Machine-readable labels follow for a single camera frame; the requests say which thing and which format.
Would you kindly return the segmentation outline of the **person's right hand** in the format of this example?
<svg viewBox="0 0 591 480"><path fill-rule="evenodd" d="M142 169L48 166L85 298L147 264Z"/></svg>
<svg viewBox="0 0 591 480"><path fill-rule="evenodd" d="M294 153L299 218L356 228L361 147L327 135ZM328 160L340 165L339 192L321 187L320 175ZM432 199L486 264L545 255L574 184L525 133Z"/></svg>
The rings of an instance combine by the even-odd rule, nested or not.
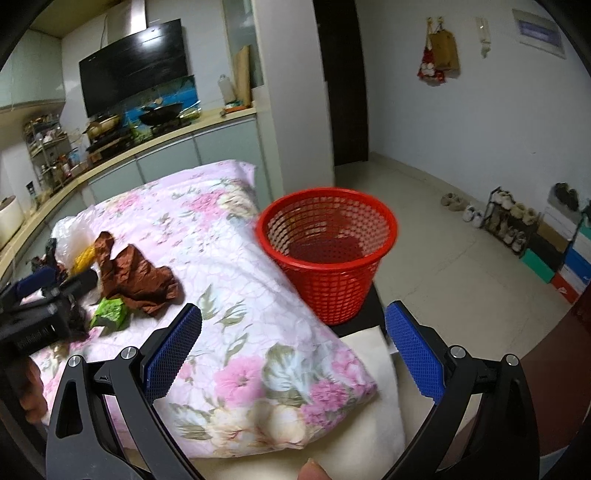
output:
<svg viewBox="0 0 591 480"><path fill-rule="evenodd" d="M301 466L297 480L332 480L332 478L317 461L310 458Z"/></svg>

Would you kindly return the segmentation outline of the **person's left hand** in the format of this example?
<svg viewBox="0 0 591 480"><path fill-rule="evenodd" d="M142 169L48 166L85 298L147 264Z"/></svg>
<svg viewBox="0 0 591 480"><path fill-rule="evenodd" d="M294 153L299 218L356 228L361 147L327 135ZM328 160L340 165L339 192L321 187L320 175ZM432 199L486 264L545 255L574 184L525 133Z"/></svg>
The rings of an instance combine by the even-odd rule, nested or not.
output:
<svg viewBox="0 0 591 480"><path fill-rule="evenodd" d="M47 401L43 396L44 384L38 366L28 359L25 362L24 391L19 397L25 418L30 424L39 423L48 411Z"/></svg>

